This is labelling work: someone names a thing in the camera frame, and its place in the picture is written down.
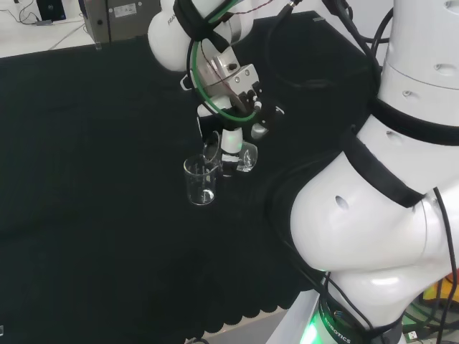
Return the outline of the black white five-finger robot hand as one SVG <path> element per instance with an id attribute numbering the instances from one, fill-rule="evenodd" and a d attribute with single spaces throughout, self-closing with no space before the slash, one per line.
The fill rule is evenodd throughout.
<path id="1" fill-rule="evenodd" d="M 211 105 L 197 108 L 199 131 L 204 141 L 203 154 L 219 165 L 224 177 L 250 172 L 257 162 L 257 147 L 244 141 L 242 124 L 221 116 Z"/>

